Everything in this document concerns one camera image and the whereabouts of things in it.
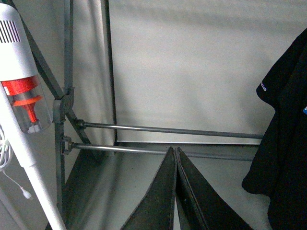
horizontal metal bar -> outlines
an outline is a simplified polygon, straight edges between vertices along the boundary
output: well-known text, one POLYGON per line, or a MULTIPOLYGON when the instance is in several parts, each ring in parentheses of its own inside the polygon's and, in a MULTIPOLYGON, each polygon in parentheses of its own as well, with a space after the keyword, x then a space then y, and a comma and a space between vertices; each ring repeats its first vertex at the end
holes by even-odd
MULTIPOLYGON (((120 147, 120 146, 108 146, 108 145, 94 145, 94 144, 81 144, 72 143, 71 147, 81 150, 101 150, 101 151, 114 151, 114 152, 127 152, 127 153, 142 153, 152 155, 165 155, 166 151, 132 148, 132 147, 120 147)), ((252 161, 254 156, 247 155, 227 155, 218 153, 199 153, 199 152, 185 152, 188 157, 197 158, 211 158, 211 159, 223 159, 223 160, 236 160, 236 161, 252 161)))
POLYGON ((109 128, 109 129, 145 131, 145 132, 177 133, 177 134, 190 134, 190 135, 203 135, 203 136, 229 137, 229 138, 262 139, 262 137, 263 137, 263 135, 259 135, 259 134, 215 132, 215 131, 202 131, 202 130, 178 129, 178 128, 122 126, 122 125, 99 124, 99 123, 90 123, 90 122, 84 122, 83 126, 84 127, 92 127, 92 128, 109 128))

red cyclone filter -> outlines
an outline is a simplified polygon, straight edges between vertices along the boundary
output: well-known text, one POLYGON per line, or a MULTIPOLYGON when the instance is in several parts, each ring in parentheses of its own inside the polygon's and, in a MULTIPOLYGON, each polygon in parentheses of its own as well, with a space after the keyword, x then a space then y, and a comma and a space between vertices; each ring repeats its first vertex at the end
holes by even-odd
POLYGON ((39 85, 39 80, 37 76, 32 76, 28 78, 7 80, 1 82, 6 94, 8 96, 13 96, 13 106, 21 106, 24 108, 30 118, 32 123, 38 121, 34 106, 35 103, 41 100, 43 97, 36 95, 36 93, 31 92, 36 86, 39 85))

charging cable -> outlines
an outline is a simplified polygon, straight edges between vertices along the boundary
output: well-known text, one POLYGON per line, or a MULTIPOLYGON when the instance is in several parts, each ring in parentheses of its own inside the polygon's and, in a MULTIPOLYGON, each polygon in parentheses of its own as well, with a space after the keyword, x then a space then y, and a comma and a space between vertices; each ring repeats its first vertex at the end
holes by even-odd
POLYGON ((12 178, 10 178, 4 171, 6 169, 13 158, 13 150, 8 140, 5 139, 4 132, 2 130, 2 127, 0 125, 0 172, 3 172, 3 174, 9 178, 11 181, 13 181, 15 184, 19 186, 21 191, 23 192, 23 195, 26 199, 33 200, 33 197, 31 193, 26 191, 23 187, 20 186, 16 181, 14 181, 12 178))

metal frame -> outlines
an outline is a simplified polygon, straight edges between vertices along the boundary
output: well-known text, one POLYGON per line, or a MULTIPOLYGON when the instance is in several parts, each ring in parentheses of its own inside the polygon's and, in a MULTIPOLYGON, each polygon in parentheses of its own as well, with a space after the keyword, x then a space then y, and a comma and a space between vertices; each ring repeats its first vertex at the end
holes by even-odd
MULTIPOLYGON (((106 38, 108 47, 109 69, 110 75, 112 73, 112 53, 111 53, 111 37, 110 37, 110 24, 109 24, 109 11, 108 0, 102 0, 105 10, 102 12, 104 15, 104 26, 106 26, 106 38)), ((13 6, 15 5, 12 0, 3 0, 3 3, 13 6)), ((59 211, 65 220, 65 202, 64 202, 64 190, 65 190, 65 154, 68 154, 71 149, 84 149, 84 150, 103 150, 103 151, 120 151, 120 152, 133 152, 133 153, 146 153, 146 154, 158 154, 165 155, 164 151, 156 151, 149 149, 117 147, 117 146, 104 146, 93 145, 88 139, 84 129, 86 127, 108 128, 115 130, 134 130, 134 131, 147 131, 147 132, 163 132, 163 133, 177 133, 177 134, 191 134, 191 135, 204 135, 204 136, 217 136, 217 137, 233 137, 233 138, 254 138, 262 139, 262 135, 256 134, 244 134, 244 133, 231 133, 231 132, 213 132, 213 131, 201 131, 201 130, 188 130, 188 129, 174 129, 174 128, 159 128, 159 127, 142 127, 142 126, 121 126, 114 124, 97 124, 84 122, 78 120, 73 109, 73 78, 72 78, 72 66, 73 66, 73 0, 64 1, 64 19, 65 19, 65 70, 64 91, 58 84, 55 76, 49 68, 46 60, 44 59, 41 51, 39 50, 35 40, 33 39, 29 29, 24 23, 24 29, 27 38, 30 43, 30 47, 35 59, 35 63, 42 79, 46 83, 47 87, 53 94, 55 101, 53 104, 53 122, 55 126, 55 153, 56 153, 56 175, 57 175, 57 199, 59 211), (70 138, 64 136, 64 122, 65 116, 73 126, 74 130, 80 137, 83 143, 73 143, 70 138)), ((115 105, 114 92, 112 95, 113 105, 115 105)), ((116 123, 116 114, 113 111, 114 123, 116 123)), ((241 160, 251 161, 252 159, 247 156, 229 156, 229 155, 217 155, 217 154, 204 154, 204 153, 188 153, 190 157, 205 157, 215 159, 229 159, 229 160, 241 160)))

metal bracket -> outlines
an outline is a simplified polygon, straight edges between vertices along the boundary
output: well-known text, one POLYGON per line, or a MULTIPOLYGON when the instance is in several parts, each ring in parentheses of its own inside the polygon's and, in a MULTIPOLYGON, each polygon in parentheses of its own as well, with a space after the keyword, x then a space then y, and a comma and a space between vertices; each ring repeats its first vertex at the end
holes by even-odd
POLYGON ((58 140, 58 147, 61 155, 67 155, 70 153, 69 147, 71 138, 64 136, 64 122, 65 114, 68 113, 73 106, 73 93, 74 88, 67 89, 69 94, 64 95, 60 100, 54 100, 53 103, 53 123, 55 126, 56 140, 58 140))
POLYGON ((68 137, 68 136, 63 136, 62 138, 62 155, 68 155, 71 150, 72 150, 72 147, 71 147, 71 144, 72 144, 72 141, 71 141, 71 138, 68 137))
POLYGON ((72 109, 74 99, 74 87, 71 87, 68 90, 69 94, 64 95, 59 100, 54 100, 53 123, 55 124, 63 124, 65 121, 65 114, 72 109))

